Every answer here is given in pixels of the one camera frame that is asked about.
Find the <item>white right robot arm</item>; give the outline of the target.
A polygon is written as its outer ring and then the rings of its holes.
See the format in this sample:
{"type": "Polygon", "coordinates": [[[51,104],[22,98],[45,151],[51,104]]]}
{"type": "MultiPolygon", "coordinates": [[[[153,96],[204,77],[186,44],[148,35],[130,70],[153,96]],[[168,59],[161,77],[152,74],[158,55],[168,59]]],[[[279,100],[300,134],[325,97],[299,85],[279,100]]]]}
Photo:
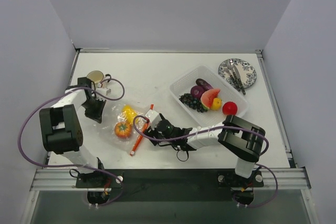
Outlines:
{"type": "Polygon", "coordinates": [[[229,115],[213,126],[180,128],[174,126],[161,113],[149,110],[145,116],[149,128],[143,136],[153,145],[165,142],[176,151],[186,153],[200,148],[222,145],[237,156],[233,181],[245,186],[251,181],[254,166],[269,147],[266,132],[238,116],[229,115]]]}

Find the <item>fake yellow banana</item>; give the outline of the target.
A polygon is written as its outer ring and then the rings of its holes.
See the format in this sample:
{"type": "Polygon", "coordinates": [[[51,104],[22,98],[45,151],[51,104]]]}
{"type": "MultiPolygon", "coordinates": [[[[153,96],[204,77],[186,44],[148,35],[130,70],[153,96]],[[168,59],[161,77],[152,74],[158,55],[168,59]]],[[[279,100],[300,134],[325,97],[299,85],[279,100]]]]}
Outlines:
{"type": "Polygon", "coordinates": [[[133,109],[130,105],[125,105],[122,109],[122,114],[129,124],[133,124],[133,120],[139,115],[139,112],[133,109]]]}

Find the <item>clear zip bag orange seal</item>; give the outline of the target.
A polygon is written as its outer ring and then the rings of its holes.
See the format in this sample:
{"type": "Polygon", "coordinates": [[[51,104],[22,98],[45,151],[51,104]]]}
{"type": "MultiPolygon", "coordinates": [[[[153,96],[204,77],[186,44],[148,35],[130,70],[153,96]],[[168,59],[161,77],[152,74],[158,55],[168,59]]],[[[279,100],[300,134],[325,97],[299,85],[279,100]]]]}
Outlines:
{"type": "Polygon", "coordinates": [[[134,129],[133,120],[152,108],[153,104],[139,107],[124,102],[108,103],[103,111],[102,123],[95,126],[96,131],[104,142],[132,156],[140,137],[134,129]]]}

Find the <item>fake dark grape bunch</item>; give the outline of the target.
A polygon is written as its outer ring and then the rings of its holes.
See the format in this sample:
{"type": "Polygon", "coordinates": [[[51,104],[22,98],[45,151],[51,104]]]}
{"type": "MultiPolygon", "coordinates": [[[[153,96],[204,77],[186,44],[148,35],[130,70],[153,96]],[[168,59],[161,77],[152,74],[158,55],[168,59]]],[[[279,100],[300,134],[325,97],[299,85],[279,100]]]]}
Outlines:
{"type": "Polygon", "coordinates": [[[187,107],[199,112],[205,113],[207,109],[202,105],[200,99],[193,97],[190,93],[185,93],[179,97],[179,100],[187,107]]]}

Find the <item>fake watermelon slice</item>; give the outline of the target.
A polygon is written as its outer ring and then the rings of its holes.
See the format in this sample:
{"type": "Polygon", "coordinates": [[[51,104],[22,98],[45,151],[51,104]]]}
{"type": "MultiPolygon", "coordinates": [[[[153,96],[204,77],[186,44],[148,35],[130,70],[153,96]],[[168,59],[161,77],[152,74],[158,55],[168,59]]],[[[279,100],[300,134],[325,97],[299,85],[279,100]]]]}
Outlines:
{"type": "Polygon", "coordinates": [[[203,93],[201,96],[201,104],[204,109],[209,110],[214,98],[217,98],[218,94],[220,93],[220,89],[210,89],[203,93]]]}

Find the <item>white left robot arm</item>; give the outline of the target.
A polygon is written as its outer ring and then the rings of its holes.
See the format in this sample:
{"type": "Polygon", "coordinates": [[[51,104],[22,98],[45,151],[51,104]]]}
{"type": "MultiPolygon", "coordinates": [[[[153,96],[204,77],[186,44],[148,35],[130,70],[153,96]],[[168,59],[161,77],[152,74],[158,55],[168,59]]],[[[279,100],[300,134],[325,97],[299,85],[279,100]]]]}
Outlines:
{"type": "Polygon", "coordinates": [[[95,188],[105,185],[108,177],[101,160],[93,156],[83,145],[83,132],[77,116],[79,108],[85,109],[85,117],[102,122],[106,104],[93,93],[94,83],[78,78],[77,85],[69,86],[66,94],[49,108],[39,111],[41,136],[45,150],[65,157],[77,170],[77,179],[95,188]]]}

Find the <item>fake red apple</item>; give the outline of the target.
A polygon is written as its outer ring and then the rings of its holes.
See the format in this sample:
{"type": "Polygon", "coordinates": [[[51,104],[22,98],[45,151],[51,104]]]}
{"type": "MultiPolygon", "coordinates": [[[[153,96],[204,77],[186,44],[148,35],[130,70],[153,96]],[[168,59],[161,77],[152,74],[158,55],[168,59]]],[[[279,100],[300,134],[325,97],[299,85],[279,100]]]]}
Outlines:
{"type": "Polygon", "coordinates": [[[228,101],[223,105],[222,112],[224,115],[236,115],[238,106],[232,101],[228,101]]]}

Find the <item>purple fake onion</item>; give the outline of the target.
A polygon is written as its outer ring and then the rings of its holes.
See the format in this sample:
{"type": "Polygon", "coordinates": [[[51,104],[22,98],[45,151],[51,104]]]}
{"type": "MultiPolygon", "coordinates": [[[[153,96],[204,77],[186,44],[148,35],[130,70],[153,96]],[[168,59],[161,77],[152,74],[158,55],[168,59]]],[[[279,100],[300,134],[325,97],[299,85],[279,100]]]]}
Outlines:
{"type": "Polygon", "coordinates": [[[200,99],[203,93],[205,92],[204,88],[201,86],[193,86],[190,90],[192,97],[200,99]]]}

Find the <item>fake yellow lemon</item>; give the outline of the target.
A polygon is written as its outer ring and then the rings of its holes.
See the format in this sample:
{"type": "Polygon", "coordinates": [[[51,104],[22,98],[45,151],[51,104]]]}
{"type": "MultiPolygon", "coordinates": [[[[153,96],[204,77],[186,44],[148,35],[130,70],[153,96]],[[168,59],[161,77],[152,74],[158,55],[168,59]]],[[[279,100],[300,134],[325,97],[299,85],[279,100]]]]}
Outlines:
{"type": "Polygon", "coordinates": [[[210,109],[213,111],[218,111],[221,107],[222,107],[222,100],[220,98],[214,98],[210,109]]]}

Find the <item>white plastic basket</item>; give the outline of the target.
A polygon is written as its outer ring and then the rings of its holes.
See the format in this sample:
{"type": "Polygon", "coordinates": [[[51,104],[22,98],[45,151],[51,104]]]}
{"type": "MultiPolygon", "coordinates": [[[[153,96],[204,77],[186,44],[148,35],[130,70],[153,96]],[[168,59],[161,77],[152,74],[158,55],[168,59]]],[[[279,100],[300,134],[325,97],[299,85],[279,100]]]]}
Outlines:
{"type": "Polygon", "coordinates": [[[202,127],[225,119],[223,107],[242,117],[247,100],[227,81],[206,66],[199,65],[182,74],[169,86],[173,98],[202,127]]]}

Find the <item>fake purple eggplant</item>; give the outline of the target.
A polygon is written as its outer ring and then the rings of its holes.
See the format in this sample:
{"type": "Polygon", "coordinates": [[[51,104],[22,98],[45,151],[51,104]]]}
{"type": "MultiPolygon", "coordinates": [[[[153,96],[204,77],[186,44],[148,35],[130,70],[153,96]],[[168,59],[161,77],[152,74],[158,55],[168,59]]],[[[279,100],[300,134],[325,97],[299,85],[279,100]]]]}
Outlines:
{"type": "Polygon", "coordinates": [[[213,89],[213,87],[207,81],[201,78],[196,79],[196,84],[202,87],[205,91],[213,89]]]}

